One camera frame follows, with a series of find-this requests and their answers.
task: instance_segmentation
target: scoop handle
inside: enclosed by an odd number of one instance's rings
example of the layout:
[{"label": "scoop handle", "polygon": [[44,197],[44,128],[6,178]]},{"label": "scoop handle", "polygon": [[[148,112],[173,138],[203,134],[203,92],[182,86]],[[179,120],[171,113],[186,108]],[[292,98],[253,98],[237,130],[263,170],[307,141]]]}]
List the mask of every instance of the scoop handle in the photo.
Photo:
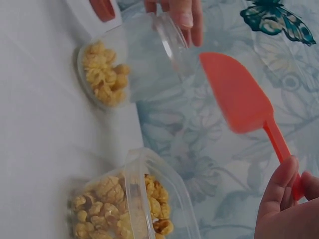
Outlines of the scoop handle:
[{"label": "scoop handle", "polygon": [[[291,156],[289,148],[286,144],[286,141],[275,122],[275,119],[271,117],[269,120],[265,122],[264,130],[266,131],[271,144],[274,147],[274,150],[277,154],[280,163],[283,163],[285,159]],[[304,189],[301,183],[300,174],[297,175],[297,178],[293,184],[292,193],[294,200],[299,201],[302,197],[304,197]]]}]

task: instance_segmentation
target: floral tablecloth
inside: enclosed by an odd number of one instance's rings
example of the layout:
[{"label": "floral tablecloth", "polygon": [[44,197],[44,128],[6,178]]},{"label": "floral tablecloth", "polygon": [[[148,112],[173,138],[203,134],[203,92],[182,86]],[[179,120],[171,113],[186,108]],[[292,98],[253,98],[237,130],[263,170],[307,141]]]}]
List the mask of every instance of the floral tablecloth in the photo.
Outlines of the floral tablecloth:
[{"label": "floral tablecloth", "polygon": [[[124,21],[144,12],[141,2],[119,4]],[[246,65],[275,105],[301,171],[319,175],[319,4],[203,0],[203,8],[205,41],[194,53],[223,52]],[[183,177],[203,239],[252,239],[279,165],[265,133],[229,130],[199,63],[193,82],[139,102],[138,111],[145,146]]]}]

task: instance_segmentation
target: hand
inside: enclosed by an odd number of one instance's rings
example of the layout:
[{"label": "hand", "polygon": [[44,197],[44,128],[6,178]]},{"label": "hand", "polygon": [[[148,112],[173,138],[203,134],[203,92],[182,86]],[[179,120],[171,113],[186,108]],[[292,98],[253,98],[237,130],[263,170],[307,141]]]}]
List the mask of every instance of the hand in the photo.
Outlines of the hand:
[{"label": "hand", "polygon": [[319,236],[319,179],[305,172],[302,184],[309,200],[298,205],[292,185],[298,161],[286,159],[271,177],[259,206],[255,239],[317,239]]},{"label": "hand", "polygon": [[201,0],[144,0],[146,12],[157,11],[160,2],[163,11],[169,11],[171,18],[181,28],[188,45],[203,44],[203,9]]}]

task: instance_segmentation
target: orange plastic scoop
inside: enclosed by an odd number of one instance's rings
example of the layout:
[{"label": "orange plastic scoop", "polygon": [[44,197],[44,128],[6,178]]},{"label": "orange plastic scoop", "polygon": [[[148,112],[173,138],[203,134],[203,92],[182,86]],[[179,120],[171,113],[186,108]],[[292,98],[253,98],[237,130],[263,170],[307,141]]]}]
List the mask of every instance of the orange plastic scoop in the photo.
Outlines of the orange plastic scoop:
[{"label": "orange plastic scoop", "polygon": [[[221,53],[205,52],[199,58],[231,130],[242,134],[263,128],[280,163],[289,158],[291,154],[274,119],[274,108],[245,66]],[[297,201],[304,196],[299,174],[293,196]]]}]

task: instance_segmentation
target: clear glass jar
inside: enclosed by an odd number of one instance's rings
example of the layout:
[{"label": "clear glass jar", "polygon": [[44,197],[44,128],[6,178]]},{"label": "clear glass jar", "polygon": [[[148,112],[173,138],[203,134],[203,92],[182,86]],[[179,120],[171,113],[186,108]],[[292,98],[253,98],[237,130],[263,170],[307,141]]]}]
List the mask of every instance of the clear glass jar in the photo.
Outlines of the clear glass jar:
[{"label": "clear glass jar", "polygon": [[[97,42],[103,44],[91,47]],[[108,65],[111,61],[112,66],[105,66],[105,61]],[[181,84],[193,77],[194,62],[195,59],[190,55],[180,29],[171,17],[167,13],[159,16],[149,13],[133,18],[81,47],[77,64],[80,80],[87,95],[100,108],[109,109],[127,102],[147,99]],[[128,84],[122,90],[120,87],[126,83],[121,73],[127,73],[127,69],[115,68],[119,64],[125,64],[130,68],[127,75]],[[114,73],[109,73],[109,70],[116,71],[116,83]],[[125,99],[121,99],[123,92],[126,95]],[[118,103],[112,104],[116,94]]]},{"label": "clear glass jar", "polygon": [[200,239],[182,178],[147,148],[72,195],[76,239]]}]

